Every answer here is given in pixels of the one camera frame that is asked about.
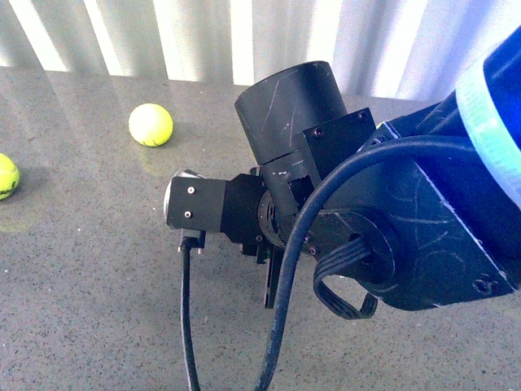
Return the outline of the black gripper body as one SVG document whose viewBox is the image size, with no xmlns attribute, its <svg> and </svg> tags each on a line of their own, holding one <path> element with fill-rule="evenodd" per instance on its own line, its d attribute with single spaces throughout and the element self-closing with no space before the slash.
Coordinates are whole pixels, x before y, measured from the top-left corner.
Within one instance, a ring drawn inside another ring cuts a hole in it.
<svg viewBox="0 0 521 391">
<path fill-rule="evenodd" d="M 240 252 L 267 265 L 264 306 L 274 307 L 285 243 L 280 236 L 275 206 L 261 169 L 255 167 L 225 185 L 221 231 Z"/>
</svg>

